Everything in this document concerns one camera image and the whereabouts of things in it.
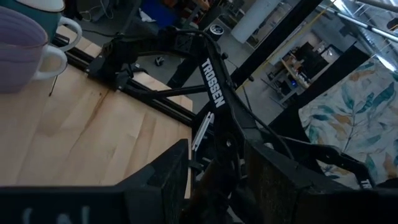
mug handle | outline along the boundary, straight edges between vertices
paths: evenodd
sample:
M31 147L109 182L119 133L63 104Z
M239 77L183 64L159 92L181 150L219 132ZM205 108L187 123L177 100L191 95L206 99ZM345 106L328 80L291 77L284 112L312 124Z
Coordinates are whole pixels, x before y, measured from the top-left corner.
M55 71L50 71L50 72L41 72L37 71L35 76L33 77L34 80L45 80L54 76L57 76L61 74L65 69L67 68L68 65L68 59L65 53L53 46L46 46L46 49L44 50L43 58L45 57L51 57L51 56L56 56L61 59L61 66L57 68Z
M58 26L62 25L68 25L69 27L72 28L73 31L77 33L77 36L72 43L59 48L60 50L66 52L67 50L74 48L77 45L77 43L79 43L83 35L83 31L81 30L81 26L77 22L63 16L61 17L60 22L58 23Z

wooden tabletop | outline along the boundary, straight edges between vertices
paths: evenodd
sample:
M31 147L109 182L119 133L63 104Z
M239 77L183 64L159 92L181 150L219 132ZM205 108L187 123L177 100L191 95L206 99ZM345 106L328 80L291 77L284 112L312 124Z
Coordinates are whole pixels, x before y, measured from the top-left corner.
M307 83L304 83L298 76L297 76L297 72L294 71L292 69L292 67L290 65L288 65L283 59L281 60L282 64L284 65L284 67L286 68L286 70L290 73L290 75L294 78L294 80L296 80L296 82L303 87L304 89L307 89L310 85L308 85Z
M64 27L58 32L75 36ZM77 47L92 56L101 50L84 38ZM44 69L55 63L46 58ZM152 89L168 88L145 73L135 79ZM114 185L179 139L190 140L189 127L70 65L48 97L52 82L0 95L0 185ZM170 99L192 109L185 96Z

patterned fabric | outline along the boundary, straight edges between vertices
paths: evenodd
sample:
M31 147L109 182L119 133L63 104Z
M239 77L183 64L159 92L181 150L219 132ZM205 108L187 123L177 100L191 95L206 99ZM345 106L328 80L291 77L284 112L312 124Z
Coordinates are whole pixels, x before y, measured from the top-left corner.
M396 178L398 73L374 58L299 110L312 143L336 146L364 162L375 183ZM326 175L357 189L354 175L320 162Z

white label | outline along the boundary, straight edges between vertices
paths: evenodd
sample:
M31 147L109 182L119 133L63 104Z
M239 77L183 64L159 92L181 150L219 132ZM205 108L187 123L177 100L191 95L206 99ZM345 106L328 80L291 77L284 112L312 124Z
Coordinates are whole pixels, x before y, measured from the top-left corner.
M206 62L201 65L206 76L207 84L210 87L210 91L213 97L213 101L216 108L225 104L223 93L220 90L220 85L213 71L213 66L210 63L210 59L207 58Z

ceiling pipe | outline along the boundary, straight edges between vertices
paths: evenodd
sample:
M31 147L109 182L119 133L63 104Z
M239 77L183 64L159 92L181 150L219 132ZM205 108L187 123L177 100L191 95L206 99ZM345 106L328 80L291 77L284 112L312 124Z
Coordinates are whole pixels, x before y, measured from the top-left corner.
M355 1L356 2L365 3L365 4L368 4L370 6L378 7L380 9L384 9L384 10L387 10L387 11L398 13L398 7L397 6L393 6L392 4L386 4L386 3L383 3L383 2L378 2L378 1L373 1L373 0L355 0Z
M392 34L386 32L386 31L380 30L380 29L378 29L378 28L376 28L374 26L371 26L369 24L361 22L361 21L359 21L357 19L354 19L354 18L352 18L350 16L347 16L345 14L342 14L342 13L340 13L340 12L338 12L338 11L332 9L332 8L328 8L327 6L319 5L318 7L321 8L321 9L326 9L328 12L331 12L331 13L335 14L336 16L338 16L338 17L340 17L340 18L342 18L342 19L344 19L346 21L349 21L349 22L351 22L351 23L353 23L353 24L355 24L355 25L357 25L359 27L365 28L365 29L367 29L367 30L369 30L369 31L371 31L371 32L373 32L375 34L379 34L379 35L381 35L381 36L383 36L383 37L385 37L385 38L387 38L387 39L389 39L391 41L394 41L394 42L398 43L398 37L395 36L395 35L392 35Z

